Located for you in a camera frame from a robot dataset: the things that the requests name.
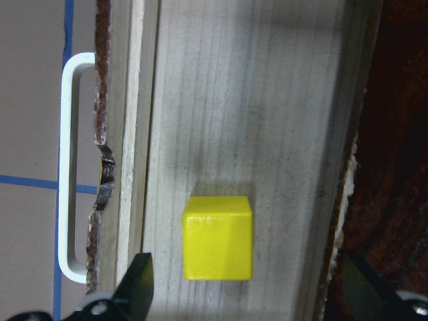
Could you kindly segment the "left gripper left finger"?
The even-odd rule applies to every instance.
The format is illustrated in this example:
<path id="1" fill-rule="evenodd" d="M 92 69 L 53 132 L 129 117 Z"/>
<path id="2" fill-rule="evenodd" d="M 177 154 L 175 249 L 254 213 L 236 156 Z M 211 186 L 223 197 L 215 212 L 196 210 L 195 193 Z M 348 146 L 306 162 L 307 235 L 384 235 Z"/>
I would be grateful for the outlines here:
<path id="1" fill-rule="evenodd" d="M 153 295 L 152 255 L 138 253 L 109 297 L 89 301 L 70 320 L 146 320 Z"/>

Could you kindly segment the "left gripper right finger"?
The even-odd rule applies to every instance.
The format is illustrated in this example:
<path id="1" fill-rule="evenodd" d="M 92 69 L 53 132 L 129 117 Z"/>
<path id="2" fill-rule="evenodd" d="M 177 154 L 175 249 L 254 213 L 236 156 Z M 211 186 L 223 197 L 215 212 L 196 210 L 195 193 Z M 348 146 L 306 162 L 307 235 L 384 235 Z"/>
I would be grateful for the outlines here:
<path id="1" fill-rule="evenodd" d="M 342 258 L 342 297 L 355 320 L 426 320 L 427 296 L 395 291 L 363 257 Z"/>

